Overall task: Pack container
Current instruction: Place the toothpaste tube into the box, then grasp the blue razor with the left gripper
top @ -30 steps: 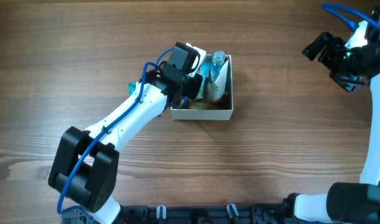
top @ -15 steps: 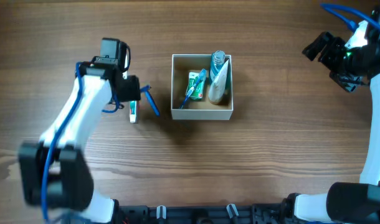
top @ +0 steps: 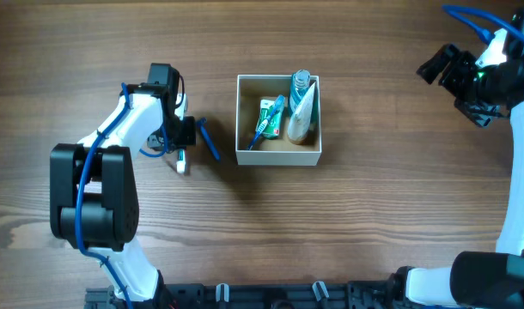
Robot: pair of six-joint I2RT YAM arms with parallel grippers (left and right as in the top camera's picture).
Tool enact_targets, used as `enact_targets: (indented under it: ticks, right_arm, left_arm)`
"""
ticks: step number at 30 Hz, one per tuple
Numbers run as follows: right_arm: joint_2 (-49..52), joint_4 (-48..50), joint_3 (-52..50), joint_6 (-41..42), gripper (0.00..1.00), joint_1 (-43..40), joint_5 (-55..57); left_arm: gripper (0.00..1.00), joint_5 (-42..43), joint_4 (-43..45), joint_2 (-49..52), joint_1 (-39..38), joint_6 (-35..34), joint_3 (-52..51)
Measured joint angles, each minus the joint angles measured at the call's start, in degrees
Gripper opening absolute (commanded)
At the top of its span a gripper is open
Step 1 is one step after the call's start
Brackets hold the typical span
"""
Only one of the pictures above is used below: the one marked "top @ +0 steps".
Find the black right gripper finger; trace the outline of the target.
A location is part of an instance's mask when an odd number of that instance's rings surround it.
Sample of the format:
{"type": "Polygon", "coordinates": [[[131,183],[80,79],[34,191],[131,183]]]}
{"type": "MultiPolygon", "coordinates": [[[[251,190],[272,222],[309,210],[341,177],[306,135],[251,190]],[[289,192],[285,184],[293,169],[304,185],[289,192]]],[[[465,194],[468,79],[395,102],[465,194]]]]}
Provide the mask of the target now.
{"type": "Polygon", "coordinates": [[[479,128],[485,128],[494,119],[503,117],[499,106],[479,106],[456,99],[454,107],[479,128]]]}
{"type": "Polygon", "coordinates": [[[461,74],[458,63],[460,56],[461,50],[456,45],[443,45],[431,59],[417,69],[416,73],[428,84],[433,83],[439,74],[442,74],[438,82],[440,85],[446,81],[451,82],[461,74]]]}

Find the Colgate toothpaste tube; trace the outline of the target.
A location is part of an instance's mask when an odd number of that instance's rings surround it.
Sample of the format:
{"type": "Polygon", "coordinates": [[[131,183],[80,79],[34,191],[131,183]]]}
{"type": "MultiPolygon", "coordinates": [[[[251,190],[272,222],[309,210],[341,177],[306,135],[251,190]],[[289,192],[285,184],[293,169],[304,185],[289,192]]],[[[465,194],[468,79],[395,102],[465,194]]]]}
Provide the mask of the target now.
{"type": "Polygon", "coordinates": [[[184,174],[186,172],[186,151],[184,149],[178,151],[176,172],[179,174],[184,174]]]}

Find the white cream tube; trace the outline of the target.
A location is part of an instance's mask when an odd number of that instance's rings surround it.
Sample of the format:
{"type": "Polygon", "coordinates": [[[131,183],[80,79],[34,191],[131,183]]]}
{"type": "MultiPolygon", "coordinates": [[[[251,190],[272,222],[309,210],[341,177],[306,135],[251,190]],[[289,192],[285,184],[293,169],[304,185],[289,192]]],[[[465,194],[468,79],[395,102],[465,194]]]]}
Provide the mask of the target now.
{"type": "Polygon", "coordinates": [[[299,94],[294,90],[291,94],[291,115],[287,129],[288,138],[292,143],[300,144],[306,139],[311,124],[314,108],[316,84],[313,83],[299,101],[299,94]]]}

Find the teal mouthwash bottle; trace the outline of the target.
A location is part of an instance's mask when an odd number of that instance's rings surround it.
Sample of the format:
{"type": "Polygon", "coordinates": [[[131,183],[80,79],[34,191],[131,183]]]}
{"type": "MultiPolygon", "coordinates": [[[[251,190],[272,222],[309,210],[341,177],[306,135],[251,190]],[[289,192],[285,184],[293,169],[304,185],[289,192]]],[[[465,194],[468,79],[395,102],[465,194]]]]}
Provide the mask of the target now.
{"type": "MultiPolygon", "coordinates": [[[[294,111],[300,104],[301,100],[307,93],[308,89],[311,87],[311,75],[308,70],[298,70],[291,76],[290,86],[289,86],[289,102],[288,102],[288,113],[290,116],[293,115],[294,111]]],[[[315,88],[314,90],[314,103],[312,107],[311,120],[310,120],[310,130],[315,130],[318,119],[319,112],[319,99],[318,99],[319,90],[315,88]]]]}

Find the blue disposable razor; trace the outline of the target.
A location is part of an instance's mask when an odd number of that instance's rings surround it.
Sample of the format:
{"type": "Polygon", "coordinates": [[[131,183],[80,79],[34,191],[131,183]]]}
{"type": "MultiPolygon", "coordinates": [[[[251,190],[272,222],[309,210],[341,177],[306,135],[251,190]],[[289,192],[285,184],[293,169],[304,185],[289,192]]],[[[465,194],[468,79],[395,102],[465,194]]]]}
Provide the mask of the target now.
{"type": "Polygon", "coordinates": [[[218,152],[217,148],[216,148],[216,145],[213,143],[211,137],[210,137],[210,133],[209,131],[206,129],[206,124],[207,122],[207,119],[206,118],[201,118],[200,120],[198,120],[196,122],[196,126],[198,127],[199,131],[200,131],[200,134],[202,136],[202,138],[204,139],[209,151],[211,152],[213,158],[216,160],[216,161],[220,161],[221,160],[221,156],[220,156],[220,153],[218,152]]]}

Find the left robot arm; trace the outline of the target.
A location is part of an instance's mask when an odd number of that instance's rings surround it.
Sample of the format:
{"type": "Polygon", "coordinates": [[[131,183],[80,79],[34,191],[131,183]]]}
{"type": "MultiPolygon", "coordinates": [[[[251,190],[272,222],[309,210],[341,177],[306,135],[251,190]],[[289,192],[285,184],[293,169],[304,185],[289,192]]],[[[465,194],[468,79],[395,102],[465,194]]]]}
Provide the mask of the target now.
{"type": "Polygon", "coordinates": [[[109,306],[177,306],[136,236],[133,161],[176,152],[176,170],[185,173],[186,144],[180,139],[195,143],[195,119],[186,111],[182,81],[124,84],[116,109],[95,131],[50,153],[52,234],[97,262],[111,283],[104,292],[109,306]]]}

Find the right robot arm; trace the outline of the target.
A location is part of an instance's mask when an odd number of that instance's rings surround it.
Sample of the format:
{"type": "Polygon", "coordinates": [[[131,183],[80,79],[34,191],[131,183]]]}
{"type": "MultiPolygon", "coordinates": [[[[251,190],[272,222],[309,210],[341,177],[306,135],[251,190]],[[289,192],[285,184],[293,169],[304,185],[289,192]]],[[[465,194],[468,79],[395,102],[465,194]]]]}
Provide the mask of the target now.
{"type": "Polygon", "coordinates": [[[422,306],[524,308],[524,54],[487,49],[480,58],[444,45],[417,70],[438,81],[455,106],[485,126],[508,109],[514,141],[509,202],[494,252],[463,251],[445,268],[408,270],[404,295],[422,306]]]}

